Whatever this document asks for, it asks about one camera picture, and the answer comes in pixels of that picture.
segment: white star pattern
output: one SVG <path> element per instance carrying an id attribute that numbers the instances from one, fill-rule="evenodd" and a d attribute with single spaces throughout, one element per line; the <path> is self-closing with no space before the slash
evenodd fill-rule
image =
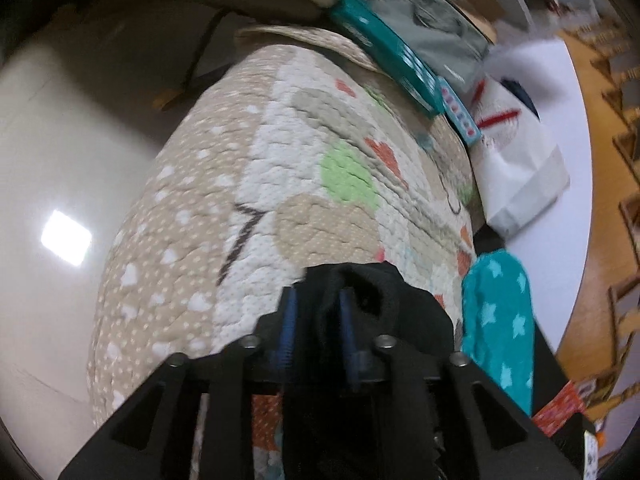
<path id="1" fill-rule="evenodd" d="M 120 279 L 121 286 L 131 286 L 138 282 L 138 268 L 134 264 L 127 264 Z"/>
<path id="2" fill-rule="evenodd" d="M 191 212 L 187 209 L 181 209 L 175 214 L 175 219 L 180 222 L 180 225 L 187 225 L 191 220 Z"/>
<path id="3" fill-rule="evenodd" d="M 120 357 L 120 348 L 118 348 L 118 345 L 113 343 L 113 341 L 107 345 L 107 357 L 111 360 L 116 360 Z"/>
<path id="4" fill-rule="evenodd" d="M 495 323 L 495 303 L 485 303 L 480 313 L 480 326 Z"/>
<path id="5" fill-rule="evenodd" d="M 161 264 L 169 265 L 178 260 L 178 255 L 175 253 L 173 249 L 166 249 L 162 254 L 162 260 L 160 260 Z"/>
<path id="6" fill-rule="evenodd" d="M 155 292 L 151 295 L 149 299 L 149 306 L 162 305 L 164 303 L 164 294 L 159 294 Z"/>
<path id="7" fill-rule="evenodd" d="M 124 319 L 127 321 L 134 319 L 135 317 L 138 316 L 137 308 L 131 305 L 124 304 L 123 306 L 120 307 L 120 311 L 122 312 Z"/>
<path id="8" fill-rule="evenodd" d="M 519 335 L 524 335 L 524 322 L 527 319 L 520 314 L 516 314 L 516 317 L 513 318 L 513 338 L 516 339 Z"/>
<path id="9" fill-rule="evenodd" d="M 124 395 L 118 390 L 113 391 L 113 402 L 111 403 L 114 410 L 117 410 L 124 403 Z"/>
<path id="10" fill-rule="evenodd" d="M 168 194 L 169 193 L 166 190 L 161 189 L 156 193 L 156 195 L 154 196 L 154 199 L 156 200 L 156 202 L 160 202 L 164 200 Z"/>
<path id="11" fill-rule="evenodd" d="M 234 184 L 234 180 L 228 175 L 219 175 L 216 177 L 215 184 L 216 186 L 229 187 Z"/>
<path id="12" fill-rule="evenodd" d="M 212 304 L 206 300 L 206 297 L 201 292 L 196 292 L 191 299 L 189 300 L 188 309 L 193 310 L 194 312 L 204 312 L 205 310 L 209 310 L 212 307 Z"/>
<path id="13" fill-rule="evenodd" d="M 160 359 L 166 359 L 171 355 L 171 343 L 155 342 L 151 345 L 151 352 Z"/>
<path id="14" fill-rule="evenodd" d="M 518 285 L 520 285 L 520 293 L 524 292 L 524 286 L 527 283 L 527 279 L 524 277 L 523 273 L 520 273 L 520 276 L 518 276 Z"/>
<path id="15" fill-rule="evenodd" d="M 497 278 L 498 276 L 502 275 L 502 267 L 495 260 L 491 260 L 489 264 L 486 266 L 486 268 L 491 271 L 494 278 Z"/>
<path id="16" fill-rule="evenodd" d="M 502 371 L 500 372 L 500 386 L 504 390 L 505 388 L 508 388 L 512 384 L 513 383 L 511 382 L 511 368 L 509 368 L 508 366 L 505 366 L 504 363 L 502 363 Z"/>
<path id="17" fill-rule="evenodd" d="M 156 176 L 156 180 L 162 180 L 163 178 L 167 178 L 168 176 L 171 176 L 172 174 L 174 174 L 174 167 L 173 166 L 165 166 L 164 168 L 162 168 L 162 171 L 160 173 L 158 173 L 158 176 Z"/>

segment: black fabric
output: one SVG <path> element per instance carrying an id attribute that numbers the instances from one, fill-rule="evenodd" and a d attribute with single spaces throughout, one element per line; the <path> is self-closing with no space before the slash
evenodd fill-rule
<path id="1" fill-rule="evenodd" d="M 562 371 L 540 327 L 536 323 L 533 350 L 533 400 L 531 413 L 544 408 L 564 388 L 569 379 Z"/>
<path id="2" fill-rule="evenodd" d="M 513 95 L 515 95 L 517 99 L 522 104 L 524 104 L 529 110 L 531 110 L 537 118 L 540 118 L 540 116 L 538 115 L 538 111 L 536 110 L 536 106 L 533 104 L 533 101 L 531 100 L 531 97 L 529 97 L 529 94 L 527 94 L 527 92 L 525 91 L 525 89 L 522 87 L 520 83 L 518 83 L 513 79 L 507 79 L 503 77 L 500 80 L 500 84 L 504 86 Z"/>
<path id="3" fill-rule="evenodd" d="M 346 374 L 340 292 L 350 306 L 358 348 L 369 348 L 385 333 L 420 352 L 446 357 L 453 352 L 449 316 L 430 293 L 407 285 L 387 262 L 311 267 L 294 288 L 295 345 L 282 405 L 285 477 L 379 478 L 370 397 L 336 388 L 345 385 Z M 281 305 L 287 299 L 283 295 Z"/>
<path id="4" fill-rule="evenodd" d="M 580 472 L 584 471 L 584 432 L 595 434 L 593 423 L 581 413 L 574 413 L 552 436 L 562 454 Z"/>
<path id="5" fill-rule="evenodd" d="M 358 317 L 353 323 L 357 339 L 385 333 L 425 354 L 446 357 L 453 352 L 449 316 L 430 293 L 407 285 L 388 262 L 310 267 L 295 289 L 298 318 L 292 384 L 344 382 L 338 314 L 341 290 L 348 292 Z"/>
<path id="6" fill-rule="evenodd" d="M 484 224 L 474 235 L 474 248 L 478 256 L 493 253 L 498 249 L 504 249 L 504 240 L 488 224 Z"/>

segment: wooden floor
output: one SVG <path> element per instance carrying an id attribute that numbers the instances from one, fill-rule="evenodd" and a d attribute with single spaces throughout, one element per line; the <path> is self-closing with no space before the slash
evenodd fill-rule
<path id="1" fill-rule="evenodd" d="M 558 359 L 572 380 L 609 368 L 613 359 L 607 290 L 638 270 L 628 231 L 618 205 L 638 185 L 615 149 L 612 137 L 625 123 L 602 98 L 613 85 L 591 66 L 598 54 L 563 34 L 580 81 L 591 134 L 593 213 L 582 285 Z"/>

